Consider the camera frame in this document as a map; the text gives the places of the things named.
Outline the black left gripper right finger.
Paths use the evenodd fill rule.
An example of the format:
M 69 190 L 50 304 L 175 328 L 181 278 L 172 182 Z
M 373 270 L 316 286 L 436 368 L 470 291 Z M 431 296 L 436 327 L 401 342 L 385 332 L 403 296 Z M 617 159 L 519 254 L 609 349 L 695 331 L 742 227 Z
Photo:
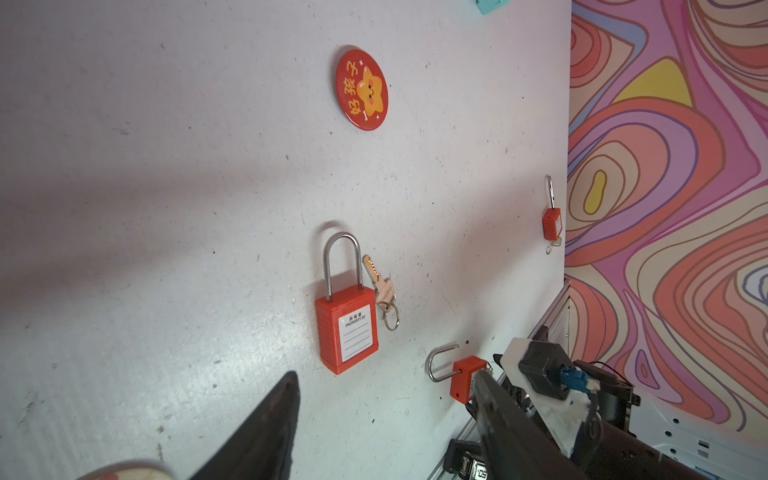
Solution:
M 487 372 L 475 375 L 476 423 L 492 479 L 584 479 Z

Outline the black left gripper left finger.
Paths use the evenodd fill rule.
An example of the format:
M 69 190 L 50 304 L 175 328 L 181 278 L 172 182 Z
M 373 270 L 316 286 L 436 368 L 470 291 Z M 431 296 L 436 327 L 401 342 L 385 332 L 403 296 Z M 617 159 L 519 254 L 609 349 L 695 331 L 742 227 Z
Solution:
M 288 479 L 299 408 L 298 375 L 289 371 L 193 477 Z

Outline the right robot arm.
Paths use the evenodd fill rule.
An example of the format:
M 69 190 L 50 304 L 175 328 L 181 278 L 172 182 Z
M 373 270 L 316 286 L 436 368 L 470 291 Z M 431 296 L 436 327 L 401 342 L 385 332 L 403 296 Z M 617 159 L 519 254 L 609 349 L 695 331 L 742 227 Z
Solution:
M 633 386 L 610 367 L 578 360 L 613 396 L 601 409 L 602 444 L 593 479 L 765 479 L 767 446 L 682 411 Z

